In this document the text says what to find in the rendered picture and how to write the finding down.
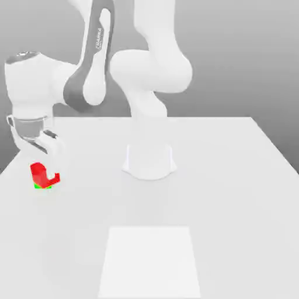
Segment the small red cube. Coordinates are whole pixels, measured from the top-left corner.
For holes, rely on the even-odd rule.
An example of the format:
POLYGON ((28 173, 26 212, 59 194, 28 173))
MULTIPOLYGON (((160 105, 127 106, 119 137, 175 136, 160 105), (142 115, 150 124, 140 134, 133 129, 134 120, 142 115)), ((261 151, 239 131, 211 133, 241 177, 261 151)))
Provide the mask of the small red cube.
POLYGON ((47 177, 46 167, 39 162, 31 164, 30 170, 32 173, 34 184, 41 189, 49 188, 50 186, 60 182, 59 173, 55 173, 54 177, 52 179, 49 179, 47 177))

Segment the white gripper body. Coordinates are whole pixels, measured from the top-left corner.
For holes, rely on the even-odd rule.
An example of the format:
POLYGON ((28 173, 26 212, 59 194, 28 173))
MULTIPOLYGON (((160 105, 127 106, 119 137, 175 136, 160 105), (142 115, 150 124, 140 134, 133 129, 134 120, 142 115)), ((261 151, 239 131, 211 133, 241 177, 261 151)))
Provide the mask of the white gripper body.
POLYGON ((61 171, 64 145, 58 135, 52 131, 41 131, 35 138, 24 138, 14 132, 14 139, 21 153, 31 164, 36 162, 43 164, 48 175, 61 171))

